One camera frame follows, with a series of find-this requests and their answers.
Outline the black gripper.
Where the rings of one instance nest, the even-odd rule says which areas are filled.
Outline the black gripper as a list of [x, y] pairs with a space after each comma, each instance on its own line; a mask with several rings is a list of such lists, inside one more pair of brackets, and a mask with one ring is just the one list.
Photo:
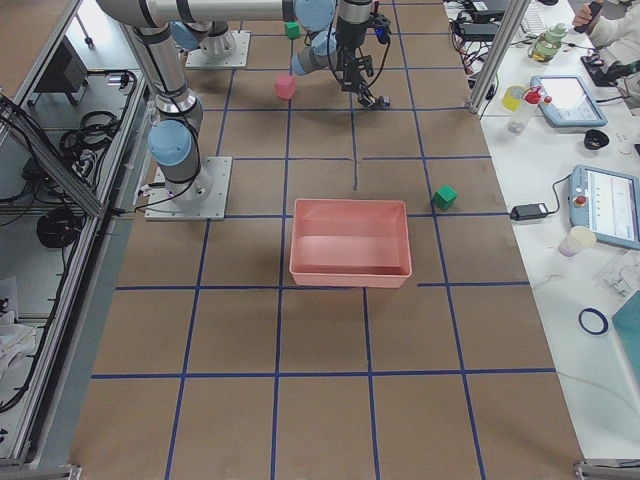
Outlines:
[[338, 2], [336, 41], [339, 48], [356, 50], [363, 43], [369, 28], [371, 0], [342, 0]]
[[373, 62], [370, 55], [357, 56], [355, 52], [339, 53], [339, 70], [342, 72], [341, 89], [345, 92], [357, 93], [358, 103], [365, 108], [376, 106], [376, 97], [368, 88], [368, 78], [374, 75]]

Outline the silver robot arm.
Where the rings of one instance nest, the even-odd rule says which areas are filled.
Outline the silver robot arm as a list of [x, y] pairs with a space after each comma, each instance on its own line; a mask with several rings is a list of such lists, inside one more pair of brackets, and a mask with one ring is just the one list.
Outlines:
[[[188, 69], [240, 68], [247, 64], [250, 32], [231, 31], [225, 22], [209, 26], [201, 24], [170, 24], [173, 39], [187, 53]], [[307, 35], [308, 43], [293, 55], [291, 69], [297, 76], [328, 69], [345, 92], [354, 93], [358, 102], [369, 109], [390, 105], [385, 96], [376, 97], [371, 86], [379, 78], [373, 60], [360, 51], [368, 30], [373, 30], [379, 43], [388, 46], [390, 34], [387, 21], [372, 13], [360, 25], [342, 19], [335, 26]]]
[[202, 106], [177, 56], [180, 36], [202, 45], [211, 36], [228, 38], [230, 21], [297, 22], [311, 43], [293, 56], [295, 74], [329, 69], [362, 106], [388, 105], [372, 94], [379, 73], [360, 51], [370, 30], [380, 43], [390, 40], [388, 21], [371, 1], [102, 1], [99, 6], [121, 25], [155, 92], [161, 121], [151, 130], [149, 149], [172, 200], [203, 198], [210, 189], [198, 151]]

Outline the person hand holding device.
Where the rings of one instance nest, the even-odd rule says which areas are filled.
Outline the person hand holding device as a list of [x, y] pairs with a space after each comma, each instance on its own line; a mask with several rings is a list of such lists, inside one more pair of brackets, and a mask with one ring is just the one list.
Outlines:
[[578, 33], [590, 32], [600, 18], [603, 3], [599, 1], [591, 1], [583, 5], [575, 14], [572, 25]]

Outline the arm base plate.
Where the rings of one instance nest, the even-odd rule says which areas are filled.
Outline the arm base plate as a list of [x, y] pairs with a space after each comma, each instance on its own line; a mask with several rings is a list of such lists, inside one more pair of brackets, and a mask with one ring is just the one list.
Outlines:
[[225, 70], [245, 68], [251, 32], [228, 30], [218, 36], [208, 36], [200, 48], [191, 51], [186, 60], [188, 70]]
[[201, 172], [189, 189], [180, 190], [169, 183], [153, 189], [150, 207], [145, 209], [148, 221], [222, 220], [228, 198], [232, 171], [230, 156], [209, 156], [201, 161]]

